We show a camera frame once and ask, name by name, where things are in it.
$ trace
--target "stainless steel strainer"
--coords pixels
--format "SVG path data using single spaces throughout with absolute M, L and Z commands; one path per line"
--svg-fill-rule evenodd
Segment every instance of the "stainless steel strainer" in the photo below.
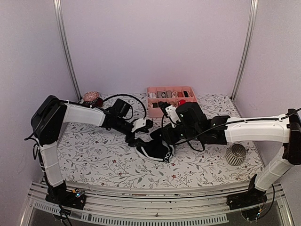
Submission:
M 239 166 L 246 159 L 246 149 L 240 144 L 232 145 L 226 152 L 226 160 L 232 166 Z

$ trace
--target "red item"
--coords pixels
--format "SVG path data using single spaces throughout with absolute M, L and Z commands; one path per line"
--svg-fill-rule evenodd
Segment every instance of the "red item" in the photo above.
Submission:
M 97 100 L 99 97 L 99 93 L 96 91 L 91 91 L 91 92 L 87 92 L 86 94 L 84 94 L 83 96 L 83 100 L 85 102 L 93 102 L 95 100 Z
M 178 97 L 184 97 L 182 92 L 178 92 Z
M 186 100 L 179 100 L 179 102 L 178 102 L 179 106 L 181 106 L 181 105 L 183 105 L 185 103 L 186 103 Z
M 83 105 L 92 106 L 92 108 L 102 107 L 103 105 L 103 100 L 99 97 L 99 93 L 96 91 L 87 92 L 83 96 L 83 101 L 84 101 Z

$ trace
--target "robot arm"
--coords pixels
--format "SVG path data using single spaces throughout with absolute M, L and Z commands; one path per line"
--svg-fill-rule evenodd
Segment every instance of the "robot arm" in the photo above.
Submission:
M 204 144 L 227 144 L 237 141 L 276 141 L 283 143 L 276 156 L 250 181 L 245 193 L 229 195 L 230 209 L 247 207 L 266 201 L 265 192 L 294 165 L 301 164 L 301 120 L 295 109 L 287 114 L 264 118 L 216 116 L 208 120 L 196 103 L 178 108 L 163 106 L 171 123 L 162 129 L 162 136 L 176 145 L 196 138 Z
M 75 192 L 74 195 L 66 191 L 59 161 L 57 157 L 57 140 L 61 126 L 65 122 L 85 123 L 100 126 L 106 129 L 115 129 L 126 135 L 129 146 L 142 146 L 141 139 L 135 139 L 138 131 L 148 132 L 153 122 L 146 119 L 137 119 L 132 123 L 126 121 L 130 105 L 118 99 L 112 107 L 107 109 L 89 108 L 77 103 L 62 101 L 55 96 L 49 96 L 40 106 L 31 120 L 33 135 L 37 141 L 40 165 L 45 174 L 49 195 L 46 200 L 61 203 L 65 206 L 82 209 L 85 196 Z

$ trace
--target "floral tablecloth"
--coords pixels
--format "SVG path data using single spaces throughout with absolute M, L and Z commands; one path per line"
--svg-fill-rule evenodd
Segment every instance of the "floral tablecloth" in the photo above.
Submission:
M 134 95 L 146 103 L 146 94 Z M 238 116 L 228 96 L 199 94 L 197 98 L 208 118 Z M 122 99 L 133 106 L 134 118 L 143 116 L 143 108 L 137 101 L 130 97 Z M 113 105 L 115 100 L 109 100 L 104 107 Z M 161 119 L 152 120 L 151 130 L 160 127 Z M 148 134 L 139 133 L 138 137 L 150 140 Z M 247 181 L 262 170 L 254 143 L 240 143 L 246 147 L 247 157 L 238 167 L 230 166 L 224 157 L 230 145 L 206 145 L 204 152 L 197 152 L 183 144 L 176 147 L 170 163 L 153 163 L 139 158 L 119 132 L 69 123 L 58 145 L 58 157 L 63 177 L 72 182 L 148 189 L 214 186 Z M 202 149 L 197 142 L 193 145 Z

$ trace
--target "pink crochet item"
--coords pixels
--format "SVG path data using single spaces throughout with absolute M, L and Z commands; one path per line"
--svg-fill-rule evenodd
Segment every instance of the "pink crochet item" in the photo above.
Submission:
M 91 102 L 94 102 L 98 99 L 99 97 L 99 93 L 96 92 L 96 91 L 91 91 L 91 92 L 87 92 L 84 94 L 83 96 L 83 100 L 85 102 L 88 102 L 88 103 L 91 103 Z

